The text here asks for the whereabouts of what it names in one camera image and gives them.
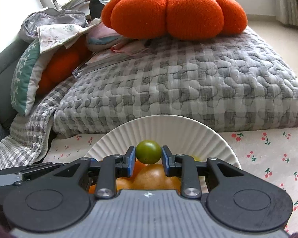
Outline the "grey checkered quilt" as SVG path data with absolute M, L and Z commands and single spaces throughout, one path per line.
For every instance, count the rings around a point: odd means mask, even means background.
M 218 132 L 298 127 L 298 77 L 251 28 L 206 42 L 151 42 L 152 54 L 69 77 L 0 141 L 0 170 L 33 164 L 49 134 L 105 134 L 128 121 L 172 114 Z

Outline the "green tomato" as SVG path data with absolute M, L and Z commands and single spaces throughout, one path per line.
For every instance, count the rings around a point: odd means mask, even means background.
M 152 140 L 143 140 L 135 148 L 137 160 L 143 164 L 155 164 L 161 159 L 161 146 Z

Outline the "green patterned pillow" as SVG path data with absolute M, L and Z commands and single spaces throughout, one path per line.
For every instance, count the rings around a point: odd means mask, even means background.
M 11 105 L 21 116 L 32 109 L 39 81 L 53 53 L 40 53 L 40 42 L 36 38 L 21 55 L 11 83 Z

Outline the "orange pumpkin cushion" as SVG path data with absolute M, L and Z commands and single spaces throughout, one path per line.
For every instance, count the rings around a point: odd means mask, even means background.
M 170 35 L 205 40 L 239 35 L 248 24 L 247 14 L 235 0 L 110 0 L 101 20 L 131 39 Z

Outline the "white ribbed plate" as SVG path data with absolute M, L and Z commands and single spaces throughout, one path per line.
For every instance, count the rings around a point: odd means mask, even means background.
M 217 132 L 198 121 L 177 115 L 152 115 L 129 121 L 103 136 L 85 156 L 100 161 L 109 155 L 123 155 L 130 146 L 143 140 L 166 145 L 173 154 L 187 154 L 201 161 L 217 157 L 241 167 L 236 154 Z

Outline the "folded pink cloth stack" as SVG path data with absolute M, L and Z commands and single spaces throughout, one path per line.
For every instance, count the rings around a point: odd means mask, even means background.
M 92 52 L 108 49 L 114 53 L 136 56 L 149 51 L 152 40 L 131 39 L 118 34 L 115 30 L 100 23 L 86 35 L 87 48 Z

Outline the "green sofa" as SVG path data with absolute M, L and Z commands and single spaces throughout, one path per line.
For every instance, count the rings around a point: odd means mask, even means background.
M 29 46 L 22 39 L 15 39 L 0 53 L 0 141 L 9 134 L 16 111 L 11 106 L 11 83 L 15 67 Z

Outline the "large yellow tomato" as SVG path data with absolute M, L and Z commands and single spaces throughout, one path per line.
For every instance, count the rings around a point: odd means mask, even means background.
M 139 171 L 133 180 L 136 190 L 176 190 L 180 191 L 181 181 L 178 177 L 167 177 L 162 164 L 147 165 Z

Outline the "orange mandarin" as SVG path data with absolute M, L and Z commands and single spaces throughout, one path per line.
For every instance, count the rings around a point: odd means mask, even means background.
M 116 179 L 116 190 L 133 189 L 133 180 L 131 178 L 120 177 Z

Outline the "floral beige cloth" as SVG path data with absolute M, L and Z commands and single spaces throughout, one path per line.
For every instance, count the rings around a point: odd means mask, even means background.
M 40 43 L 40 54 L 47 53 L 53 49 L 64 46 L 70 48 L 80 36 L 89 33 L 98 26 L 101 20 L 95 18 L 86 27 L 77 24 L 52 24 L 37 27 Z

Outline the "cherry print cloth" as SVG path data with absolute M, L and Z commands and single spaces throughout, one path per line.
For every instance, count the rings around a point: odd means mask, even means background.
M 227 132 L 221 137 L 230 145 L 243 170 L 280 187 L 293 201 L 293 213 L 285 227 L 298 232 L 298 128 Z M 98 145 L 97 134 L 79 134 L 52 141 L 44 162 L 71 162 L 89 156 L 101 160 L 116 151 L 112 144 Z

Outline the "orange cherry tomato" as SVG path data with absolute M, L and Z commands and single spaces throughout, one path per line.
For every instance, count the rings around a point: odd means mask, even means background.
M 144 168 L 146 167 L 146 164 L 141 163 L 140 161 L 136 160 L 133 168 L 133 173 L 131 176 L 131 179 L 135 179 L 137 174 Z

